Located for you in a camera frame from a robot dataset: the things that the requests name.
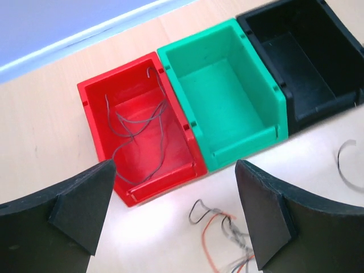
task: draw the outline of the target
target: green plastic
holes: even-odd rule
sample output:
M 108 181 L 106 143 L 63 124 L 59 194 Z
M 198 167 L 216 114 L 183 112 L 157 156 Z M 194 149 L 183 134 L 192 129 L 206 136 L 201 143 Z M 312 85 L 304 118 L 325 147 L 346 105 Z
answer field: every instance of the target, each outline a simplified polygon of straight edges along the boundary
M 209 171 L 288 138 L 286 99 L 235 19 L 158 54 Z

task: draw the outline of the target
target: storage container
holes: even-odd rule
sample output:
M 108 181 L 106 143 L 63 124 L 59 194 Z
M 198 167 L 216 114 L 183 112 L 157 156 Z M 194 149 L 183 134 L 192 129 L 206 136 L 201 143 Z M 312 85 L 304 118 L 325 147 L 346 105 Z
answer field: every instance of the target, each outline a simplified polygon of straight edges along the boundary
M 207 173 L 193 132 L 155 52 L 86 80 L 78 84 L 78 89 L 99 161 L 112 158 L 124 144 L 114 157 L 122 177 L 117 176 L 114 189 L 126 205 L 135 205 Z M 166 103 L 164 111 L 157 109 L 162 101 Z M 154 118 L 144 130 L 147 122 L 120 122 L 120 116 L 135 122 L 150 119 L 152 114 Z M 128 137 L 138 131 L 141 133 Z
M 235 19 L 158 54 L 210 171 L 287 139 L 286 99 Z
M 289 133 L 361 104 L 364 49 L 322 0 L 281 0 L 237 17 L 287 99 Z

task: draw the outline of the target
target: black bin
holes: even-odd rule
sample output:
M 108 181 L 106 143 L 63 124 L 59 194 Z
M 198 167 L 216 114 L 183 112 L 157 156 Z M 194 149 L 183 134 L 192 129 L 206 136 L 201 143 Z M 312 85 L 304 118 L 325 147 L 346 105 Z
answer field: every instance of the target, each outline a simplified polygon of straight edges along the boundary
M 287 99 L 289 134 L 364 101 L 364 48 L 322 0 L 237 16 Z

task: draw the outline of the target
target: red wire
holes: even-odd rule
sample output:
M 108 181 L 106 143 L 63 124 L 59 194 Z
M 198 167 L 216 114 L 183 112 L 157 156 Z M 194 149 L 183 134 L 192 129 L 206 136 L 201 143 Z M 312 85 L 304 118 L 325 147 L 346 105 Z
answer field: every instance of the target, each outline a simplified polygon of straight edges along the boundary
M 210 226 L 211 222 L 217 217 L 219 216 L 220 214 L 215 214 L 213 217 L 211 217 L 210 221 L 207 223 L 206 227 L 204 228 L 204 231 L 202 232 L 202 236 L 201 236 L 201 240 L 202 240 L 202 247 L 204 248 L 204 252 L 205 252 L 205 255 L 206 255 L 206 258 L 212 268 L 212 270 L 214 271 L 214 273 L 220 273 L 219 270 L 217 269 L 217 267 L 215 266 L 212 258 L 211 258 L 211 255 L 209 253 L 209 250 L 206 246 L 206 239 L 205 239 L 205 234 L 206 234 L 206 231 L 208 229 L 208 227 Z M 232 216 L 232 215 L 229 215 L 227 213 L 222 213 L 222 215 L 224 216 L 229 216 L 231 217 L 232 219 L 236 219 L 235 216 Z
M 255 255 L 253 255 L 253 256 L 251 256 L 249 259 L 248 259 L 248 261 L 246 262 L 246 263 L 243 263 L 240 267 L 239 267 L 239 269 L 238 269 L 238 271 L 237 271 L 237 273 L 240 273 L 240 271 L 241 271 L 241 269 L 243 269 L 243 267 L 244 267 L 244 265 L 246 265 L 251 259 L 253 259 L 255 257 Z

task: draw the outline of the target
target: wooden table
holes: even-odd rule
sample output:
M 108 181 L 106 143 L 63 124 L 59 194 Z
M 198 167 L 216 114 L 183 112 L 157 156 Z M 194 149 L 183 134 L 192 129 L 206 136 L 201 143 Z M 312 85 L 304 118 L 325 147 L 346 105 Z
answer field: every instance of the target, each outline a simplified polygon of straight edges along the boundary
M 55 63 L 0 85 L 0 203 L 60 182 L 97 163 L 76 84 L 157 48 L 266 3 L 267 0 L 199 0 L 120 33 Z M 327 0 L 353 35 L 364 43 L 364 1 Z M 363 184 L 364 108 L 327 120 L 249 158 L 273 175 L 327 198 L 364 206 L 364 196 L 338 175 L 336 153 L 347 139 L 357 146 L 342 157 L 342 170 Z M 188 212 L 198 198 L 246 223 L 233 166 L 127 208 L 113 193 L 96 257 L 88 273 L 211 272 L 198 226 Z M 218 268 L 242 256 L 212 224 L 206 239 Z M 250 272 L 256 272 L 250 266 Z

